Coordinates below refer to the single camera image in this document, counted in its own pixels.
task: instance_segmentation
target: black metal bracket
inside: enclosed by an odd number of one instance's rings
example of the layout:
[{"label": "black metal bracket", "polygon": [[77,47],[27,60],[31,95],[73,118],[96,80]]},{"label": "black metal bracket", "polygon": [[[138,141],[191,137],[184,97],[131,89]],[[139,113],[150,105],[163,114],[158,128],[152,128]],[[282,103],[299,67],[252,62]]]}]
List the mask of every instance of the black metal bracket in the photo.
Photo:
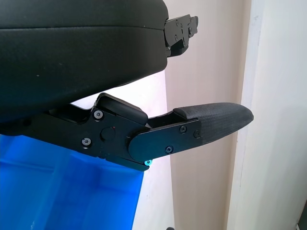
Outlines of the black metal bracket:
[{"label": "black metal bracket", "polygon": [[68,104],[0,124],[0,133],[24,135],[139,171],[151,160],[202,145],[198,119],[171,112],[148,119],[140,108],[102,93],[90,110]]},{"label": "black metal bracket", "polygon": [[189,39],[197,33],[198,17],[189,14],[166,21],[164,27],[165,46],[168,57],[183,54],[189,46]]}]

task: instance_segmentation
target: blue plastic bin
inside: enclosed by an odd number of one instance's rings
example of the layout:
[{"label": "blue plastic bin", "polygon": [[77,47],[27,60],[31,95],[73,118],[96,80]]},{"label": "blue plastic bin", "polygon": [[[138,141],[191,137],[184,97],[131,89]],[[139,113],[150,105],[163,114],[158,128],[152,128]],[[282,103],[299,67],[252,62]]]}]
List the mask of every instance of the blue plastic bin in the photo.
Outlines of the blue plastic bin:
[{"label": "blue plastic bin", "polygon": [[143,173],[0,136],[1,230],[130,230]]}]

